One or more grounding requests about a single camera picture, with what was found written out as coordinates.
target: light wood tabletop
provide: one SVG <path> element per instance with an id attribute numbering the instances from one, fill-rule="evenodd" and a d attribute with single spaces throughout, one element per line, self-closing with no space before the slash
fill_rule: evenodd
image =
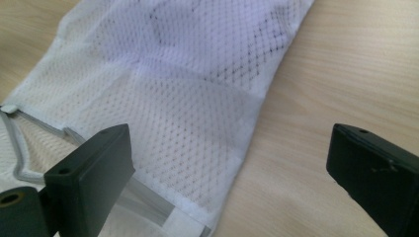
<path id="1" fill-rule="evenodd" d="M 0 101 L 76 1 L 0 1 Z M 316 0 L 278 69 L 221 236 L 385 236 L 326 171 L 334 123 L 419 155 L 419 2 Z"/>

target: screw hole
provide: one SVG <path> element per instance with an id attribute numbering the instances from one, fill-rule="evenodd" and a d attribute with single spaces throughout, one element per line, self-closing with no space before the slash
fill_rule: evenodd
<path id="1" fill-rule="evenodd" d="M 70 173 L 70 169 L 67 169 L 67 168 L 64 168 L 58 171 L 58 174 L 60 175 L 66 175 L 68 173 Z"/>
<path id="2" fill-rule="evenodd" d="M 12 194 L 12 195 L 9 195 L 9 196 L 7 196 L 7 197 L 2 198 L 2 199 L 0 200 L 0 203 L 1 203 L 1 204 L 9 204 L 9 203 L 11 203 L 11 202 L 13 202 L 13 201 L 17 200 L 18 198 L 19 198 L 19 195 Z"/>

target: black plastic part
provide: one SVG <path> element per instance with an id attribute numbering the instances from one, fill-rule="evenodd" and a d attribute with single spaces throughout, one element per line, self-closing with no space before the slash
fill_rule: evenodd
<path id="1" fill-rule="evenodd" d="M 388 236 L 419 236 L 419 157 L 364 129 L 335 124 L 327 171 Z"/>
<path id="2" fill-rule="evenodd" d="M 98 236 L 134 172 L 127 124 L 102 130 L 44 174 L 0 194 L 0 236 Z"/>

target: wooden surface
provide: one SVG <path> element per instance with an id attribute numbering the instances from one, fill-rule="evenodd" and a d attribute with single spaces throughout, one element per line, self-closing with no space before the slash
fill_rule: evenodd
<path id="1" fill-rule="evenodd" d="M 76 1 L 0 1 L 0 101 Z M 316 0 L 284 58 L 214 236 L 385 236 L 326 172 L 335 122 L 419 155 L 419 2 Z"/>

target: white mesh bag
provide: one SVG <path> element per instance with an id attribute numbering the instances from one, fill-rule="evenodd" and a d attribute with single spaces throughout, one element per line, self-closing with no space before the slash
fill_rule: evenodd
<path id="1" fill-rule="evenodd" d="M 133 192 L 172 206 L 146 235 L 209 236 L 312 2 L 81 1 L 3 105 L 84 139 L 128 123 Z"/>

